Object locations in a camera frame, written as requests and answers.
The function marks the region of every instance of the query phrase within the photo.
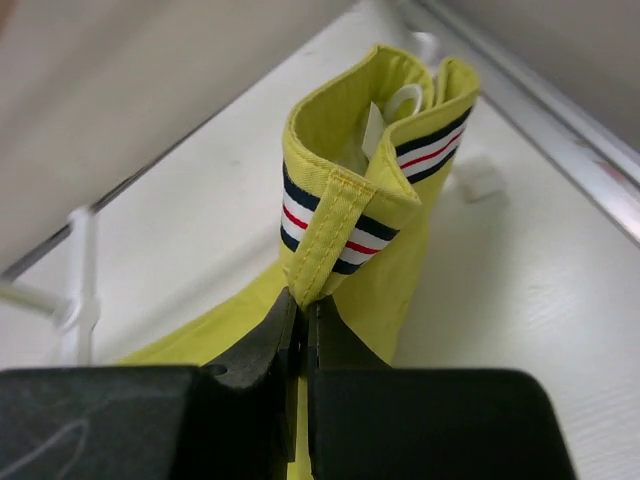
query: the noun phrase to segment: white wall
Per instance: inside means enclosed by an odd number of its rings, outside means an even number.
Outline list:
[[[640,150],[640,2],[447,0]]]
[[[0,272],[350,3],[20,0],[0,39]]]

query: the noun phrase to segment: striped trim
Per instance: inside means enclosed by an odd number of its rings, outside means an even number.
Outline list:
[[[313,217],[320,199],[295,185],[283,166],[284,194],[280,237],[287,248],[295,252]],[[362,264],[386,247],[398,230],[387,227],[366,215],[361,215],[336,261],[333,271],[343,275],[354,273]]]
[[[440,130],[396,147],[398,165],[409,183],[416,183],[440,170],[455,155],[471,109]]]

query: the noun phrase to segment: white plastic hanger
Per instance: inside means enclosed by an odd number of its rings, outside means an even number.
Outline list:
[[[100,317],[96,296],[95,217],[86,207],[69,216],[71,261],[67,296],[59,297],[19,282],[0,280],[0,301],[47,315],[59,336],[55,363],[82,366],[92,363],[93,329]]]

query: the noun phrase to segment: navy stripe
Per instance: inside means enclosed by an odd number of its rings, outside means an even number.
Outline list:
[[[282,241],[284,242],[284,244],[292,252],[295,252],[298,249],[298,244],[300,242],[298,242],[295,238],[293,238],[291,235],[289,235],[284,230],[284,227],[280,227],[280,238],[282,238]]]
[[[433,167],[427,168],[422,172],[414,173],[413,175],[407,177],[407,180],[409,180],[409,183],[416,183],[416,182],[419,182],[420,180],[424,180],[425,178],[433,175],[434,173],[436,173],[438,170],[440,170],[442,167],[444,167],[447,164],[449,159],[456,154],[456,150],[458,150],[457,147],[451,150],[451,152],[446,157],[444,157],[440,163],[437,163]]]
[[[360,265],[354,265],[353,263],[338,259],[336,260],[336,264],[333,266],[333,271],[335,273],[341,273],[342,275],[351,275],[360,268]]]
[[[289,173],[287,172],[287,166],[284,162],[282,162],[282,177],[284,178],[284,189],[291,198],[311,211],[316,209],[320,199],[318,197],[314,197],[308,192],[305,192],[291,181]]]
[[[453,132],[456,128],[462,125],[470,113],[471,113],[471,109],[464,112],[460,117],[456,118],[449,125],[447,125],[444,128],[441,128],[437,132],[433,132],[427,135],[426,137],[416,138],[415,140],[410,140],[407,143],[398,145],[396,147],[396,156],[399,157],[400,155],[404,155],[405,153],[415,150],[416,148],[424,147],[425,145],[429,145],[433,142],[437,142],[441,138],[446,137],[451,132]]]
[[[371,217],[367,217],[366,215],[360,215],[360,218],[356,222],[356,228],[364,230],[374,237],[378,237],[382,240],[388,241],[393,240],[393,237],[398,234],[398,230],[387,227],[386,225],[383,225],[377,220],[374,220]]]

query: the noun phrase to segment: yellow garment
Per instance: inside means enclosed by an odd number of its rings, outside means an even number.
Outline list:
[[[383,109],[408,83],[424,89],[421,112],[403,118],[411,105],[402,106],[366,172],[349,170],[345,145],[370,102]],[[280,261],[236,296],[123,363],[203,364],[255,327],[287,285],[303,308],[333,294],[345,322],[389,362],[422,267],[429,214],[478,89],[474,71],[459,59],[445,59],[433,85],[418,59],[376,46],[303,99],[283,138]],[[297,439],[289,478],[310,479],[302,379]]]

